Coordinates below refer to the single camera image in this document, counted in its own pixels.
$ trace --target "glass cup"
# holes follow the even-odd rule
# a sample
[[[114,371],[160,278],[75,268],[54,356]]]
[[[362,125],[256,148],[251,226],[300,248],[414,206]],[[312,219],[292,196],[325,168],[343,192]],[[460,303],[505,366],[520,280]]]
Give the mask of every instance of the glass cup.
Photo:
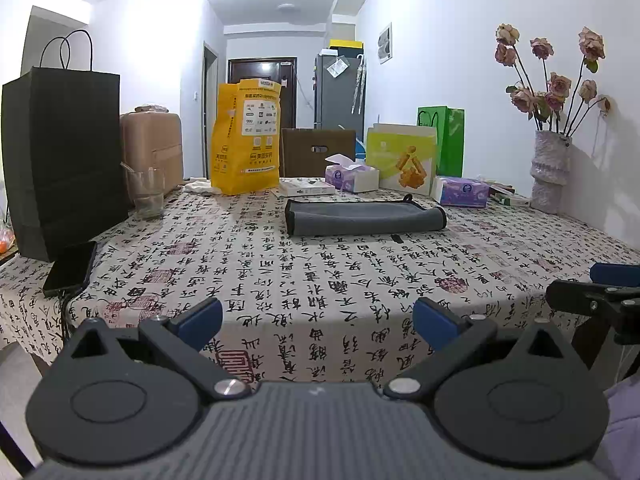
[[[127,173],[129,194],[136,205],[136,216],[142,219],[162,216],[164,205],[164,173],[149,168]]]

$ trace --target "table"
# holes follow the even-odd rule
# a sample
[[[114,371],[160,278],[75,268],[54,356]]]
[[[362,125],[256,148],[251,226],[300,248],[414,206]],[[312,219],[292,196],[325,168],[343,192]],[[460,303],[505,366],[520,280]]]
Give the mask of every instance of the table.
[[[400,200],[390,190],[302,200]],[[427,197],[415,196],[423,205]],[[99,238],[90,286],[70,304],[76,322],[101,316],[135,326],[174,316],[207,296],[223,303],[205,353],[251,384],[261,380],[377,384],[431,349],[412,327],[428,296],[454,313],[524,327],[549,317],[570,336],[580,319],[544,300],[555,278],[588,279],[594,262],[640,254],[581,222],[491,203],[446,208],[439,232],[290,238],[287,199],[174,194],[164,218],[128,221]],[[50,264],[16,256],[0,268],[0,330],[51,362],[60,350],[58,300],[41,292]]]

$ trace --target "blue gripper pad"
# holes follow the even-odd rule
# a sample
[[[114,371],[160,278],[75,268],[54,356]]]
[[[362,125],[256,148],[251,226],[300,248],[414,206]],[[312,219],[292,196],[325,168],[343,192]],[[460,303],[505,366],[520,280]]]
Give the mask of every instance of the blue gripper pad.
[[[593,283],[614,286],[640,286],[640,266],[593,264],[589,272]]]
[[[465,327],[462,319],[428,298],[419,298],[414,303],[415,331],[435,351],[457,338]]]
[[[222,327],[222,303],[208,298],[190,308],[169,323],[169,330],[198,352]]]

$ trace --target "metal bolt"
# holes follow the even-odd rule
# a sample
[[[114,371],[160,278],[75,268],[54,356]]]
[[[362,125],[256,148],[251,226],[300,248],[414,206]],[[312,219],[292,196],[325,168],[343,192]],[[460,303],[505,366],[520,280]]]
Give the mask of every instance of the metal bolt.
[[[395,394],[414,394],[420,389],[420,383],[409,377],[400,377],[389,383],[389,389]]]
[[[230,397],[244,392],[246,384],[238,379],[223,379],[218,381],[213,389],[222,396]]]

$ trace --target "gray refrigerator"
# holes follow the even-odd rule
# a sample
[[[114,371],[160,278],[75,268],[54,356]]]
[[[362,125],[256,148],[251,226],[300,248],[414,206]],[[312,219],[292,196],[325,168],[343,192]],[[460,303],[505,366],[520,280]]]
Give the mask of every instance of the gray refrigerator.
[[[338,77],[333,77],[327,68],[335,63],[335,56],[316,57],[316,128],[323,130],[356,130],[356,138],[362,142],[364,134],[364,107],[366,93],[362,100],[362,113],[358,113],[360,96],[356,101],[354,113],[353,93],[356,89],[356,78],[360,60],[357,57],[346,58],[349,62],[347,69]],[[356,144],[356,155],[361,153],[362,147]]]

